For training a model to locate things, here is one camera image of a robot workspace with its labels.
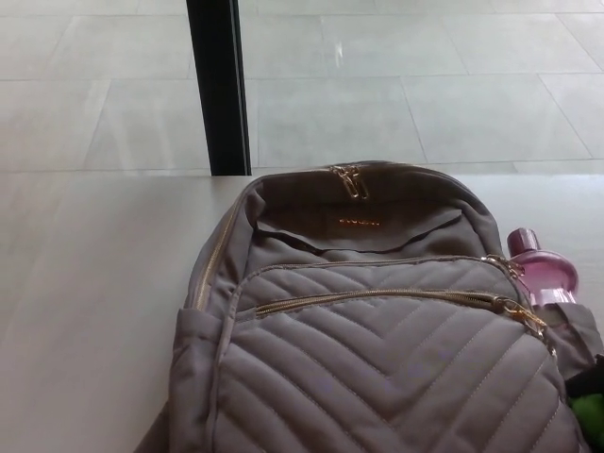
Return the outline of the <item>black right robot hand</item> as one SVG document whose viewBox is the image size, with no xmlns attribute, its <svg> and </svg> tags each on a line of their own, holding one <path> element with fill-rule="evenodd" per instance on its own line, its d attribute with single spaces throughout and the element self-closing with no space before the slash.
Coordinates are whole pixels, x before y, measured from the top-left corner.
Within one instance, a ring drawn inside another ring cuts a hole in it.
<svg viewBox="0 0 604 453">
<path fill-rule="evenodd" d="M 581 398 L 592 394 L 603 394 L 603 355 L 595 356 L 594 365 L 565 381 L 566 393 L 570 398 Z"/>
</svg>

